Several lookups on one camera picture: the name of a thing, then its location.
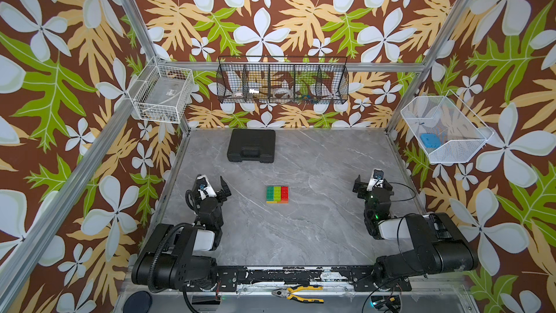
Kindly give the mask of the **dark green lego brick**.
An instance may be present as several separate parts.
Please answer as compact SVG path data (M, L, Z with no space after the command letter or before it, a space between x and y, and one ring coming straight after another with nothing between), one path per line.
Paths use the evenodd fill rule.
M274 201L274 195L275 195L275 187L273 187L272 185L266 187L266 200Z

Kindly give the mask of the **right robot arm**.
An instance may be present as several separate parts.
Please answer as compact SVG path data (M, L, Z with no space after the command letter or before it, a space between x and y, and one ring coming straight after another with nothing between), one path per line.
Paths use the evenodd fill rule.
M395 241L397 245L409 239L413 246L376 258L371 274L373 283L388 287L409 277L476 269L477 251L446 213L408 213L402 217L390 214L395 202L394 185L381 170L375 170L369 182L358 177L353 184L353 193L364 201L363 221L369 235L376 240Z

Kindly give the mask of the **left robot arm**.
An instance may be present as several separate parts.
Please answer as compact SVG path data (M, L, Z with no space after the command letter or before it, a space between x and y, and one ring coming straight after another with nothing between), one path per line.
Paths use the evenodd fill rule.
M217 261L195 255L212 252L222 239L222 206L232 195L224 179L215 189L206 175L198 175L185 201L194 212L192 223L159 223L133 265L131 280L152 293L169 289L184 291L187 285L208 291L217 284Z

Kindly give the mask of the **yellow lego brick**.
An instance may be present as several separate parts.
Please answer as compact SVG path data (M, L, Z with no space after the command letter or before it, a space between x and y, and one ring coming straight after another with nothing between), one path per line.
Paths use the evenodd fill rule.
M281 186L275 186L273 189L273 200L274 201L280 201L281 200L281 195L282 195L282 187Z

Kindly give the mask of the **red lego brick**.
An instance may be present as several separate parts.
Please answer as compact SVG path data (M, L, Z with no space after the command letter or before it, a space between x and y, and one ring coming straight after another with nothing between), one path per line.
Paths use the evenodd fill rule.
M287 204L289 202L289 188L282 186L280 191L280 203Z

